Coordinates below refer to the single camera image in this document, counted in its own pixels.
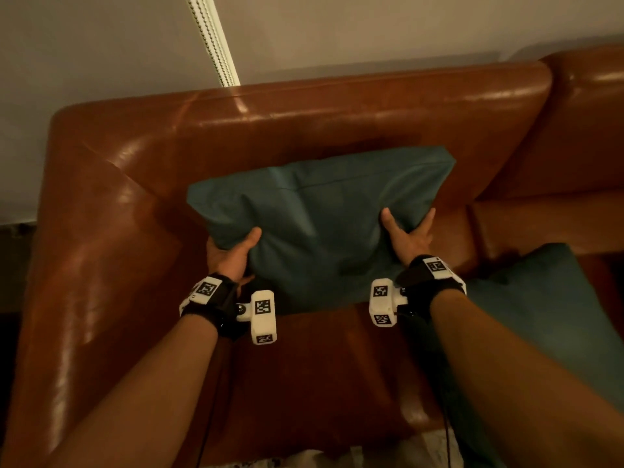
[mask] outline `white wall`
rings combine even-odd
[[[0,0],[0,224],[35,219],[59,108],[217,86],[186,0]]]
[[[559,48],[624,41],[624,0],[215,4],[243,84],[538,58]]]

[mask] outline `forearm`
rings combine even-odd
[[[169,467],[189,428],[217,333],[183,317],[53,453],[50,467]]]
[[[448,362],[509,464],[624,464],[624,417],[455,290],[431,317]]]

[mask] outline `dark floor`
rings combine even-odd
[[[14,375],[26,271],[35,227],[0,227],[0,447]]]

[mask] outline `couch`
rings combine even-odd
[[[206,275],[189,184],[444,145],[434,252],[464,277],[565,241],[624,336],[624,47],[74,105],[51,122],[1,465],[35,468],[175,323]],[[367,304],[220,340],[176,466],[336,452],[442,427],[398,328]]]

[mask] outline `hand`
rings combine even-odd
[[[259,227],[253,227],[245,239],[230,251],[220,250],[216,247],[212,237],[208,238],[208,243],[206,243],[208,272],[227,276],[240,286],[252,281],[254,276],[243,278],[243,274],[247,267],[247,254],[258,244],[261,236],[262,230]]]
[[[435,208],[429,210],[421,224],[410,233],[406,233],[396,224],[388,207],[381,211],[381,223],[388,230],[394,252],[405,267],[408,267],[417,256],[431,254],[429,245],[433,241],[433,235],[430,231],[435,212]]]

